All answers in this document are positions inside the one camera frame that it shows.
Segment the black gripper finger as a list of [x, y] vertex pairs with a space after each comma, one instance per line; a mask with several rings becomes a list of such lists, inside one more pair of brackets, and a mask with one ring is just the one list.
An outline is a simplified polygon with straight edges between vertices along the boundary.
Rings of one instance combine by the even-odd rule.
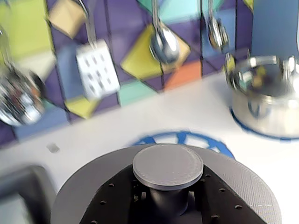
[[81, 224], [163, 224], [150, 189], [133, 174], [132, 165], [115, 174], [96, 191]]
[[204, 224], [264, 224], [246, 203], [209, 167], [193, 185], [196, 210]]

